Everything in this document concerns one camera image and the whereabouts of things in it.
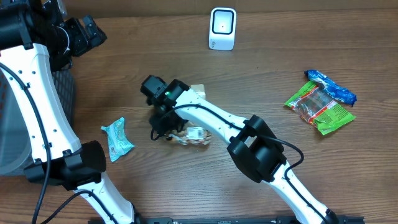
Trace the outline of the beige brown cookie bag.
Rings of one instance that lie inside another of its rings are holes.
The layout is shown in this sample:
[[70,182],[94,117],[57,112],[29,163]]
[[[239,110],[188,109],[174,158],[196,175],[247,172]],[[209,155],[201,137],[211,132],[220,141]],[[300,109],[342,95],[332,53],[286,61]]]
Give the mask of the beige brown cookie bag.
[[206,146],[210,143],[211,133],[191,121],[184,121],[182,128],[169,132],[165,140],[174,144]]

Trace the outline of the light teal snack packet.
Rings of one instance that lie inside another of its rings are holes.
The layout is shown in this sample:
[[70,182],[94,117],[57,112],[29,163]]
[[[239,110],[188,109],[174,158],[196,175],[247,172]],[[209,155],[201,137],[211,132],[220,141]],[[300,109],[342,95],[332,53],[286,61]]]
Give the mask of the light teal snack packet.
[[109,126],[101,127],[101,130],[108,136],[109,157],[111,162],[115,162],[134,148],[133,143],[126,137],[124,124],[125,119],[121,117]]

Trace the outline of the green snack packet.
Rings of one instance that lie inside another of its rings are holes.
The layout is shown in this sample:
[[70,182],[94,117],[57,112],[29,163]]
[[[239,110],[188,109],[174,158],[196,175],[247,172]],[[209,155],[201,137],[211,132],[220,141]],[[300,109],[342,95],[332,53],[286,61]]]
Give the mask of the green snack packet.
[[332,133],[356,118],[312,81],[304,84],[284,105],[322,135]]

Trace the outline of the blue snack bar wrapper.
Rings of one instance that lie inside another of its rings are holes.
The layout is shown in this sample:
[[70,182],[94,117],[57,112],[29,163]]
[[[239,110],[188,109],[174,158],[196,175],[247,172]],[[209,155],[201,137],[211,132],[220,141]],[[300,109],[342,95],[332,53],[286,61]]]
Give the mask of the blue snack bar wrapper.
[[354,106],[357,102],[357,96],[353,92],[349,91],[347,88],[339,86],[331,78],[318,70],[306,70],[304,71],[304,74],[310,81],[316,83],[334,100],[351,106]]

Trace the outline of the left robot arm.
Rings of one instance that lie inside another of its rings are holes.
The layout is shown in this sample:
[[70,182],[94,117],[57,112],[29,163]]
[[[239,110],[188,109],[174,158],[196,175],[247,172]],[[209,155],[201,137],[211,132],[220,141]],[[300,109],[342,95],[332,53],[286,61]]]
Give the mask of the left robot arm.
[[83,197],[105,223],[138,223],[133,204],[106,173],[101,144],[81,143],[70,126],[52,78],[70,67],[73,57],[105,40],[91,16],[64,19],[58,1],[1,2],[1,72],[16,97],[32,150],[25,176]]

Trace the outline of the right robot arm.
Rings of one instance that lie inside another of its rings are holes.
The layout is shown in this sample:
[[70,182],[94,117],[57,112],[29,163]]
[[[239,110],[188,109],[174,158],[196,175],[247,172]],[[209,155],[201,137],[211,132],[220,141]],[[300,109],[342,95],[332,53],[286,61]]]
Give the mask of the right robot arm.
[[180,80],[166,83],[149,75],[141,84],[147,104],[154,107],[150,117],[150,137],[158,140],[191,121],[227,145],[236,167],[249,179],[271,187],[292,209],[299,223],[338,223],[336,214],[319,202],[298,180],[284,147],[293,144],[276,138],[266,122],[253,115],[249,119],[233,115],[213,105]]

